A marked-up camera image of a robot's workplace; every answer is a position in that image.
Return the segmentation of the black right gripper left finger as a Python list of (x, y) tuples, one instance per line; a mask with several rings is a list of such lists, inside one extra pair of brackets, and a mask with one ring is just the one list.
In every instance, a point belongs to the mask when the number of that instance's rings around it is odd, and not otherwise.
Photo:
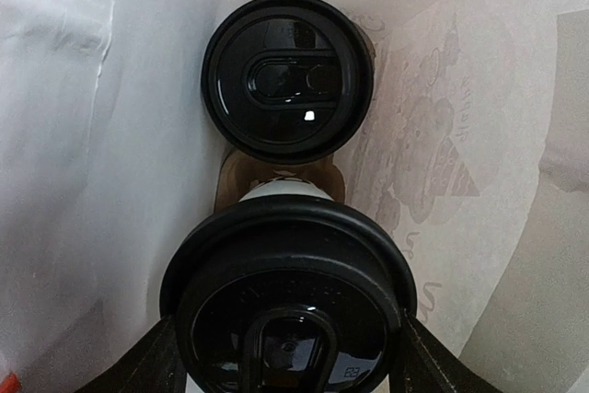
[(76, 391), (102, 392), (184, 392), (173, 316), (161, 318), (119, 361)]

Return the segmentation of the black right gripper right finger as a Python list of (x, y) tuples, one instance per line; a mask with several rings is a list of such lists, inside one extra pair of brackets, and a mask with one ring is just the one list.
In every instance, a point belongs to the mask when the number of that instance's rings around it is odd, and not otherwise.
[(463, 365), (411, 313), (402, 313), (398, 353), (388, 376), (390, 392), (500, 393)]

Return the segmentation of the black cup lid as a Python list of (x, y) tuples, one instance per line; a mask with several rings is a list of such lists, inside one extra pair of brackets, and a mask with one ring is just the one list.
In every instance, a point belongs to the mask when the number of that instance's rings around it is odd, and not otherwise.
[(159, 312), (205, 392), (370, 392), (401, 366), (417, 307), (391, 236), (342, 203), (236, 203), (197, 225), (165, 271)]
[(362, 125), (375, 47), (322, 0), (252, 0), (210, 38), (200, 86), (215, 127), (235, 148), (268, 163), (310, 163)]

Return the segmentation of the cardboard cup carrier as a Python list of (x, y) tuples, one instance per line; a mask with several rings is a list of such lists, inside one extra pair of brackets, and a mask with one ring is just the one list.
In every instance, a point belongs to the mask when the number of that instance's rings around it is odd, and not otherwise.
[(214, 210), (218, 213), (239, 202), (262, 182), (286, 177), (311, 182), (332, 197), (334, 202), (345, 202), (344, 178), (334, 164), (333, 155), (303, 165), (274, 165), (235, 150), (221, 166)]

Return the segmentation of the white paper bag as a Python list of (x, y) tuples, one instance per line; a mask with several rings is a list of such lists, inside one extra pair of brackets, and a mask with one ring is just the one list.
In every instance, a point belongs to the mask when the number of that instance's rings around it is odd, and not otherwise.
[[(1, 0), (1, 372), (73, 392), (156, 322), (229, 148), (200, 97), (249, 0)], [(504, 392), (588, 388), (588, 0), (324, 0), (374, 42), (334, 157), (419, 320)]]

